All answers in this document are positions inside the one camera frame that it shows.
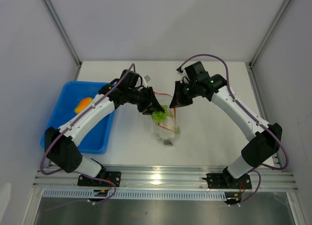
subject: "white enclosure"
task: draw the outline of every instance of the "white enclosure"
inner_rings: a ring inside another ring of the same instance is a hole
[[[0,0],[0,23],[0,188],[12,185],[1,224],[18,225],[42,157],[42,131],[77,67],[41,0]]]
[[[81,61],[249,62],[283,0],[51,0]]]
[[[267,116],[283,127],[304,208],[312,218],[312,0],[295,0],[255,65]]]

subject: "white robotic arm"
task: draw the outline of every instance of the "white robotic arm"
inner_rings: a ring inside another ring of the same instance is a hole
[[[235,100],[227,87],[227,81],[220,75],[209,76],[201,62],[186,67],[180,81],[175,82],[175,93],[170,108],[188,106],[193,98],[202,96],[220,107],[242,130],[248,145],[241,155],[223,170],[228,182],[235,182],[244,174],[258,167],[279,149],[276,141],[264,130],[264,127],[281,139],[282,129],[278,124],[270,125],[258,117],[246,105],[244,107],[259,121],[256,123],[237,103],[242,101],[235,95]]]
[[[78,146],[86,134],[105,116],[113,112],[124,103],[137,105],[143,114],[152,114],[153,111],[164,111],[158,103],[152,87],[147,87],[147,81],[139,74],[130,72],[119,83],[112,93],[113,83],[103,86],[92,102],[79,114],[58,129],[49,127],[45,132],[45,150],[47,158],[57,164],[67,173],[76,171],[81,174],[96,177],[103,166],[98,162],[81,155]]]

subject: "red wire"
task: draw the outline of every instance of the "red wire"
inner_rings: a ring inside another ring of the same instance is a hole
[[[243,187],[244,191],[243,191],[242,193],[244,193],[246,189],[245,189],[245,186],[244,186],[244,184],[243,184],[242,182],[239,183],[239,187],[240,187],[240,186]]]

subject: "blue plastic tray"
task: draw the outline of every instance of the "blue plastic tray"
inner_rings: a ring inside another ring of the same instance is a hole
[[[68,122],[75,117],[74,112],[79,102],[86,98],[94,98],[99,89],[107,83],[85,82],[85,81],[70,81],[67,82],[58,102],[54,107],[54,111],[48,122],[46,129],[50,126],[57,129],[60,125]],[[105,153],[111,133],[115,112],[110,113],[95,125],[89,133],[84,137],[78,149],[83,153]],[[40,141],[44,148],[44,135]]]

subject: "white table surface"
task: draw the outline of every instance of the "white table surface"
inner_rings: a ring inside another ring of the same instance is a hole
[[[132,61],[85,61],[78,80],[109,82],[119,78]],[[173,94],[180,79],[179,61],[135,61],[136,71],[149,75],[154,91]],[[221,74],[220,62],[203,62],[209,74]],[[255,113],[258,112],[244,62],[228,62],[231,87]],[[177,109],[181,136],[173,147],[165,146],[150,132],[152,119],[137,107],[125,104],[116,110],[108,148],[105,154],[84,154],[103,164],[152,166],[227,166],[248,143],[236,124],[216,105],[197,97],[188,107]],[[273,166],[272,158],[266,161]]]

